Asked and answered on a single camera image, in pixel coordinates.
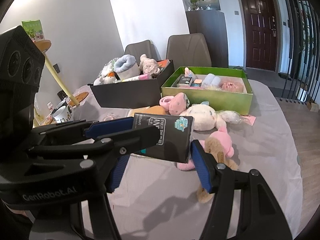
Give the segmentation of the left human hand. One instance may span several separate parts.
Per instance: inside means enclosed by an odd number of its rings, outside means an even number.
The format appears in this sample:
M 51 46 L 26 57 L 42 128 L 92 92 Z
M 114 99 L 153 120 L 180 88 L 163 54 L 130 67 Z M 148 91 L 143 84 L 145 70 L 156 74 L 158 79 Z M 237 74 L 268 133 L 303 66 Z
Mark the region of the left human hand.
M 24 210 L 14 210 L 11 209 L 7 206 L 7 204 L 5 204 L 5 202 L 3 202 L 4 206 L 7 207 L 12 213 L 16 214 L 16 215 L 23 215 L 24 217 L 28 217 L 27 214 L 25 213 Z

